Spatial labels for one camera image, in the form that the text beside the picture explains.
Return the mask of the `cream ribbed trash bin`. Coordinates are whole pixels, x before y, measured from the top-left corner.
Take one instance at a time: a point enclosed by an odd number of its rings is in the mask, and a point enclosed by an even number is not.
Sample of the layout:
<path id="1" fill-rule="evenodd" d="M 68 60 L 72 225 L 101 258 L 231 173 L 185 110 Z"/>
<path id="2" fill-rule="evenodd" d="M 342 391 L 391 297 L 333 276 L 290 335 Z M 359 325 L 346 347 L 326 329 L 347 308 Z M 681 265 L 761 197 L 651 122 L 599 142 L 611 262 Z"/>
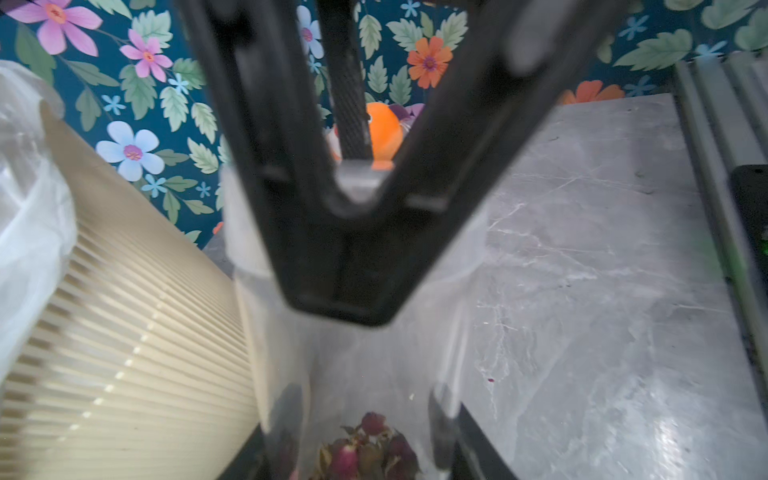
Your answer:
<path id="1" fill-rule="evenodd" d="M 2 387 L 5 479 L 214 479 L 259 415 L 231 280 L 53 112 L 77 240 Z"/>

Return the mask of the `white plastic bin liner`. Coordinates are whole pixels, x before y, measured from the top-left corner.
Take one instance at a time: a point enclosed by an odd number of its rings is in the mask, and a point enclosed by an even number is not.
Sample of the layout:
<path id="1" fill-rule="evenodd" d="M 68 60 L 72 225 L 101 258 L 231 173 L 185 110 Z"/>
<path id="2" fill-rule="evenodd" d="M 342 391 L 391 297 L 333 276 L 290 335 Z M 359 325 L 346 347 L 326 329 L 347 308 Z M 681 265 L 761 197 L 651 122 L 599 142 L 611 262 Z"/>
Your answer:
<path id="1" fill-rule="evenodd" d="M 1 374 L 7 376 L 63 279 L 77 238 L 74 201 L 44 120 L 64 105 L 44 80 L 1 63 Z"/>

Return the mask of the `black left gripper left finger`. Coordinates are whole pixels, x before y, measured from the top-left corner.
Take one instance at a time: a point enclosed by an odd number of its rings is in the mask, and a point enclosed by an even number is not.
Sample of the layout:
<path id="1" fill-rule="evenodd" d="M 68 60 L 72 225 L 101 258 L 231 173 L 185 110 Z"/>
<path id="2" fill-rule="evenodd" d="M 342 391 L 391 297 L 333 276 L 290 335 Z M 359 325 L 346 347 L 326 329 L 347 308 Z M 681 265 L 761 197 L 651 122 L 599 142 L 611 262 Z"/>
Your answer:
<path id="1" fill-rule="evenodd" d="M 258 424 L 217 479 L 281 479 L 278 450 L 279 442 L 273 432 L 266 432 Z"/>

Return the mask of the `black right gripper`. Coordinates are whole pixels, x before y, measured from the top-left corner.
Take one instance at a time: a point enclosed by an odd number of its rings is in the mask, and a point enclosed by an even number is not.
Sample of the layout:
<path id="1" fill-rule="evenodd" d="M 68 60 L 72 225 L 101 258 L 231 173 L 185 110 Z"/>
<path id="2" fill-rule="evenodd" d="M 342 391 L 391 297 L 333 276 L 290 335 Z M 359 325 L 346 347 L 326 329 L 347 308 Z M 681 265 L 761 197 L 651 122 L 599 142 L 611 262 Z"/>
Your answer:
<path id="1" fill-rule="evenodd" d="M 628 11 L 470 1 L 469 29 L 368 200 L 338 185 L 289 1 L 181 1 L 287 303 L 366 326 L 397 314 Z M 343 159 L 372 161 L 354 3 L 316 2 Z"/>

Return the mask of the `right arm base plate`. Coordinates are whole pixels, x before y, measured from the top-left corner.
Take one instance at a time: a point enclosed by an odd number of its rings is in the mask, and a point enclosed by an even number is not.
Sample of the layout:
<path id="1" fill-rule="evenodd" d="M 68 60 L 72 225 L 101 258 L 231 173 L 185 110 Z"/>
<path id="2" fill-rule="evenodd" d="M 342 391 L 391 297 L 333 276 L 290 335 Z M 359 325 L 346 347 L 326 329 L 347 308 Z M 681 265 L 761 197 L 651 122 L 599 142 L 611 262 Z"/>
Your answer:
<path id="1" fill-rule="evenodd" d="M 767 288 L 767 167 L 738 166 L 730 174 L 730 187 L 752 257 Z"/>

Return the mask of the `clear flower tea jar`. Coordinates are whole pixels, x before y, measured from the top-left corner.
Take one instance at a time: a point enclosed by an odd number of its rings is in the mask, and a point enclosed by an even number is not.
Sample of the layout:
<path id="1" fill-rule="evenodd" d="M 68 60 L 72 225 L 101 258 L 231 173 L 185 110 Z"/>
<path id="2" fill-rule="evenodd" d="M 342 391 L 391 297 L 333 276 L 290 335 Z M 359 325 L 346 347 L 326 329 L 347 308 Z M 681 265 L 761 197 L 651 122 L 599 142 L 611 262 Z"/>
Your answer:
<path id="1" fill-rule="evenodd" d="M 377 413 L 414 450 L 418 478 L 445 478 L 442 424 L 459 411 L 487 208 L 472 214 L 398 315 L 368 328 L 290 308 L 236 171 L 224 169 L 220 182 L 267 477 L 317 476 L 321 448 Z"/>

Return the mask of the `orange plush toy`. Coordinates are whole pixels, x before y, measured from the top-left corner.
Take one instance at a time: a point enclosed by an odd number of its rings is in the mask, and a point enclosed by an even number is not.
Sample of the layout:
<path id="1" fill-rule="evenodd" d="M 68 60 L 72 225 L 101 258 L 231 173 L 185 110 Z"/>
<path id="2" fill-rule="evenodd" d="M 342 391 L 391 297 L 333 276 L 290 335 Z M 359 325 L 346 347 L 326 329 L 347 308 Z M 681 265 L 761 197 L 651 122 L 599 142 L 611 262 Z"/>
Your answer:
<path id="1" fill-rule="evenodd" d="M 381 102 L 366 105 L 373 170 L 391 171 L 394 168 L 394 156 L 423 108 L 423 103 L 408 107 Z"/>

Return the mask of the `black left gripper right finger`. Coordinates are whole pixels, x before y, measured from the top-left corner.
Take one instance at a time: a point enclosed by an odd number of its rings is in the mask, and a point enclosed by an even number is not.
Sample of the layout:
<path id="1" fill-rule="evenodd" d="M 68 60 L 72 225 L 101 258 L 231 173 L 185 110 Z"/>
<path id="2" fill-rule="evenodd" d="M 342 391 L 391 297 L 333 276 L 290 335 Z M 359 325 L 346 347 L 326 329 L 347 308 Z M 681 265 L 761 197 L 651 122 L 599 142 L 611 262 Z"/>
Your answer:
<path id="1" fill-rule="evenodd" d="M 428 412 L 433 461 L 441 479 L 519 479 L 449 389 L 432 391 Z"/>

